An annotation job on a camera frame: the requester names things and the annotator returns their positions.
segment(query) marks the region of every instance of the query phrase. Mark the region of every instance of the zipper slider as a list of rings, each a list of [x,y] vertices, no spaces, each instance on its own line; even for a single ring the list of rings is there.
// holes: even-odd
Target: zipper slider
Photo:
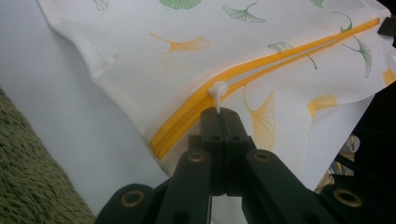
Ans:
[[[220,113],[220,97],[223,96],[228,90],[227,82],[217,81],[208,90],[212,98],[216,101],[216,112]]]

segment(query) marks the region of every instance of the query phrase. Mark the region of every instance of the green ginkgo leaf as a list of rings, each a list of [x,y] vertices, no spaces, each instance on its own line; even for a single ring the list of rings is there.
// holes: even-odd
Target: green ginkgo leaf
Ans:
[[[268,49],[273,49],[276,50],[276,52],[280,53],[288,49],[293,49],[293,46],[285,42],[277,42],[275,44],[268,45]]]
[[[315,6],[321,7],[321,8],[323,8],[323,1],[324,1],[324,0],[311,0],[311,2],[312,2]]]
[[[189,9],[201,3],[201,0],[160,0],[160,2],[173,9]]]
[[[277,43],[275,43],[275,44],[270,44],[270,45],[268,45],[268,49],[276,50],[276,52],[278,52],[278,53],[281,53],[281,52],[284,52],[284,51],[286,51],[286,50],[293,49],[293,48],[294,48],[294,46],[292,46],[292,45],[290,45],[290,44],[288,44],[288,43],[285,43],[285,42],[277,42]],[[311,58],[311,56],[308,55],[308,58],[309,58],[309,59],[311,60],[311,62],[314,64],[315,69],[318,70],[317,64],[316,64],[315,61]]]
[[[227,15],[229,15],[233,19],[237,19],[240,21],[249,21],[249,22],[263,22],[265,20],[257,18],[248,12],[248,9],[256,4],[257,3],[253,3],[252,5],[248,6],[245,10],[234,9],[227,5],[224,5],[222,8],[227,13]]]
[[[346,16],[349,19],[349,25],[348,25],[347,28],[344,28],[344,27],[340,26],[340,33],[343,33],[345,31],[348,31],[348,30],[352,29],[352,20],[350,19],[350,17],[348,17],[346,14],[341,13],[341,12],[333,12],[333,13],[344,15],[344,16]]]
[[[371,67],[373,65],[373,60],[372,60],[372,55],[371,55],[371,51],[369,49],[367,49],[367,45],[365,45],[363,42],[361,42],[358,38],[356,38],[356,36],[353,36],[359,43],[359,50],[357,49],[353,49],[350,46],[344,45],[345,47],[352,49],[354,51],[357,51],[361,54],[361,56],[364,59],[364,62],[366,64],[366,70],[364,71],[364,76],[368,77],[370,75],[370,71],[371,71]]]
[[[108,1],[107,0],[93,0],[93,2],[96,4],[96,8],[99,11],[104,11],[108,8]]]

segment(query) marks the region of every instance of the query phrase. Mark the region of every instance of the green carpet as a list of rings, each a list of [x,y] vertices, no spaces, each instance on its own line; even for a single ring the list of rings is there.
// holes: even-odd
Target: green carpet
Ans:
[[[0,89],[0,223],[93,223],[87,204]]]

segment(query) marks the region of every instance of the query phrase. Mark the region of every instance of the orange zipper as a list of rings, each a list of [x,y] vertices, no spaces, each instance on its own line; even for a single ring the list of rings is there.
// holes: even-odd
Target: orange zipper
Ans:
[[[199,119],[201,111],[204,109],[214,106],[215,102],[208,90],[217,81],[226,81],[233,77],[237,77],[253,69],[259,68],[261,66],[267,65],[269,63],[274,63],[279,60],[288,59],[291,56],[298,55],[294,58],[288,59],[285,62],[274,65],[270,68],[264,69],[252,76],[246,77],[229,87],[227,93],[221,97],[221,101],[231,95],[234,91],[238,90],[242,86],[246,85],[250,81],[258,77],[262,77],[271,71],[276,70],[279,67],[285,66],[289,63],[298,61],[308,54],[312,55],[320,52],[324,49],[332,47],[333,45],[364,31],[374,28],[379,23],[379,19],[373,21],[368,21],[360,26],[357,26],[351,30],[343,32],[337,35],[331,35],[324,37],[320,40],[314,41],[312,43],[302,45],[300,47],[289,49],[287,51],[277,53],[274,55],[266,56],[249,63],[243,63],[233,67],[225,72],[218,74],[211,80],[206,82],[198,91],[196,91],[181,107],[175,112],[168,121],[159,129],[159,131],[154,135],[150,142],[151,150],[154,155],[159,159],[163,159],[170,149],[175,145],[175,143],[194,125]]]

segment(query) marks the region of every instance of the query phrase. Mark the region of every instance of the white surface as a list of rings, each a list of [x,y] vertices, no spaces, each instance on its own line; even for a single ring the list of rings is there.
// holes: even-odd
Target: white surface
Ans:
[[[0,7],[0,86],[95,214],[124,185],[155,187],[165,180],[132,123],[89,79],[75,46],[48,27],[35,1],[9,0]],[[343,105],[334,115],[358,119],[345,114],[362,113],[370,101]],[[314,130],[323,126],[325,120]],[[350,131],[334,124],[329,134]],[[304,167],[309,188],[334,156],[317,147]]]

